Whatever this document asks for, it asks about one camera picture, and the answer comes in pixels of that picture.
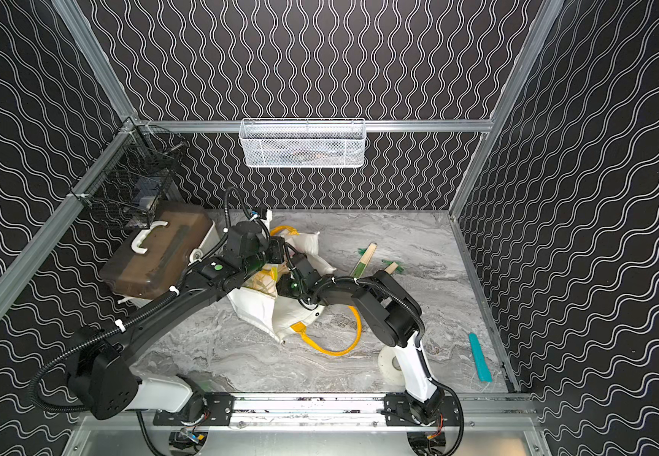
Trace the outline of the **white tote bag yellow handles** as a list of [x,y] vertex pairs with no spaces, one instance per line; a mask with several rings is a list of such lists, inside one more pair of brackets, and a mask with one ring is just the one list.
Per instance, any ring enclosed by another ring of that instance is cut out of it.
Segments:
[[242,321],[268,334],[278,343],[296,334],[306,345],[323,355],[344,356],[351,353],[363,334],[359,312],[354,307],[349,308],[355,319],[355,336],[350,345],[339,351],[325,349],[308,334],[308,327],[321,317],[324,308],[306,300],[301,301],[290,292],[281,294],[279,283],[288,278],[289,266],[286,263],[263,267],[241,288],[228,294],[232,309]]

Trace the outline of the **green folding fan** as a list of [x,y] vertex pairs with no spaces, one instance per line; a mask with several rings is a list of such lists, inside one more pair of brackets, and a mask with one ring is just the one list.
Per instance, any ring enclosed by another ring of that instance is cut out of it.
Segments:
[[365,250],[363,250],[361,258],[350,274],[354,279],[359,279],[363,276],[365,269],[367,269],[367,266],[369,266],[369,263],[371,263],[371,260],[374,257],[377,247],[378,245],[375,242],[372,242],[367,248],[365,248]]
[[401,275],[405,273],[405,266],[401,262],[391,261],[391,260],[382,260],[382,265],[384,265],[384,271],[390,275],[398,274]]

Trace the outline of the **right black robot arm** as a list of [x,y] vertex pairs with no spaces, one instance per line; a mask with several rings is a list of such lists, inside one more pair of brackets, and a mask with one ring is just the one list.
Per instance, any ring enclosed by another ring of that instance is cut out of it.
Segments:
[[464,423],[458,395],[430,370],[422,345],[426,325],[420,305],[390,273],[381,270],[364,279],[320,275],[305,254],[291,256],[287,266],[289,273],[277,285],[280,296],[310,306],[349,305],[391,349],[405,383],[401,418],[418,425]]

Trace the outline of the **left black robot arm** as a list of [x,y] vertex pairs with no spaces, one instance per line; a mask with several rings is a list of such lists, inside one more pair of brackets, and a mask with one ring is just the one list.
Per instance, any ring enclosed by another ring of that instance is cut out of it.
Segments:
[[[167,292],[108,329],[79,330],[63,353],[34,374],[29,399],[44,412],[90,412],[99,420],[125,410],[162,410],[185,424],[200,421],[206,413],[205,393],[194,381],[138,374],[133,363],[188,317],[239,289],[266,265],[285,262],[288,254],[285,240],[270,235],[261,220],[228,228]],[[40,383],[59,365],[66,369],[66,386],[76,395],[76,404],[52,403],[41,394]]]

